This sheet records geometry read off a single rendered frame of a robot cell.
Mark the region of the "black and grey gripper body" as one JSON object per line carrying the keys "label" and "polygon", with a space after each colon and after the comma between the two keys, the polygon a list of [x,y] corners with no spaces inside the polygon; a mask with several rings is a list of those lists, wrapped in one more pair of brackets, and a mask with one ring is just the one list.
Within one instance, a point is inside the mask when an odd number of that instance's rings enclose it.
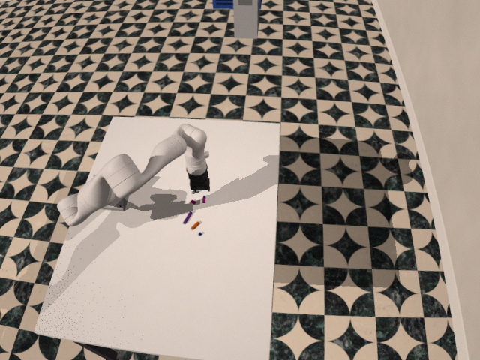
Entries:
{"label": "black and grey gripper body", "polygon": [[[189,166],[186,163],[188,178],[190,179],[190,189],[192,191],[204,191],[209,189],[208,166],[206,158],[209,152],[204,151],[205,161],[200,166]],[[196,183],[196,184],[195,184]]]}

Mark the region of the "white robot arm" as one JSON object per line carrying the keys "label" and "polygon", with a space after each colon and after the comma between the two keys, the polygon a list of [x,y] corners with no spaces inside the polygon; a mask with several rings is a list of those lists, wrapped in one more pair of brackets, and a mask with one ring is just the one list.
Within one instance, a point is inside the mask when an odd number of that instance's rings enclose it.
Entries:
{"label": "white robot arm", "polygon": [[207,136],[203,130],[182,124],[170,137],[154,147],[142,174],[127,154],[119,154],[108,161],[79,193],[62,199],[57,208],[66,224],[75,227],[89,215],[111,204],[115,196],[125,198],[139,190],[167,164],[183,154],[189,166],[200,166],[205,161],[206,141]]}

